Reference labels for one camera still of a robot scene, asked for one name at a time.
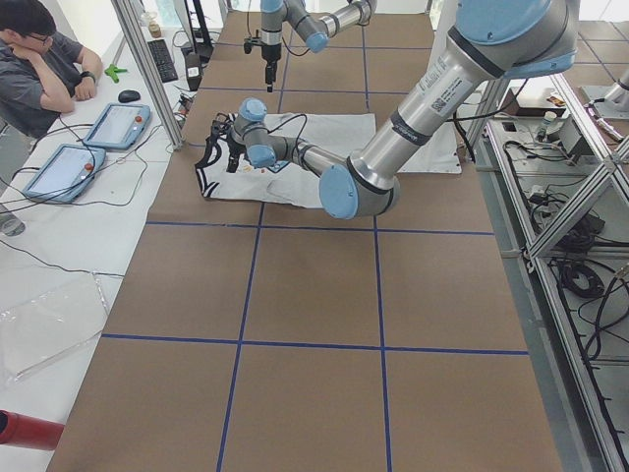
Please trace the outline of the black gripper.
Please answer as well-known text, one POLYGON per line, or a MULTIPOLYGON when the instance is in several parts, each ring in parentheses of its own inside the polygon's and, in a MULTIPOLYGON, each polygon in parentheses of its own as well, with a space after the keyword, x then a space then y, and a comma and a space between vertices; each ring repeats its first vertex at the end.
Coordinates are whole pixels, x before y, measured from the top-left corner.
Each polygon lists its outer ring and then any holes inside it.
POLYGON ((245 153, 245 146, 236 142, 232 138, 227 140, 227 145, 229 149, 229 160, 226 171, 228 173, 235 173, 238 169, 238 161, 245 153))
POLYGON ((279 61, 279 45, 278 44, 266 44, 262 47, 262 59, 266 62, 265 65, 265 83, 266 91, 273 92, 273 85, 276 82, 277 64, 279 61))

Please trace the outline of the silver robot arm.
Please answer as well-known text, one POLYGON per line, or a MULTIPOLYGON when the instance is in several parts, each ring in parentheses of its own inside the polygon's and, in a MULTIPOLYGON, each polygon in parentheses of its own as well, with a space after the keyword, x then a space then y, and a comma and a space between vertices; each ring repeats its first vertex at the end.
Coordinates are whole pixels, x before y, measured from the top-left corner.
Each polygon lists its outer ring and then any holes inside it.
POLYGON ((248 98, 227 142, 255 168, 293 162, 319 179, 324 210, 335 218, 379 215, 399 197, 397 172, 485 81, 528 79, 574 63, 577 1, 460 1, 445 50, 361 150, 343 158, 299 138, 273 136, 265 105, 248 98))
POLYGON ((250 39, 250 45, 261 49, 261 58, 265 61, 266 90, 273 92, 276 82, 285 24, 293 29, 310 52, 318 53, 341 31, 352 26, 365 27, 374 15, 376 6, 376 0, 348 1, 340 10, 316 19, 307 11, 304 1, 261 1, 261 29, 250 39))

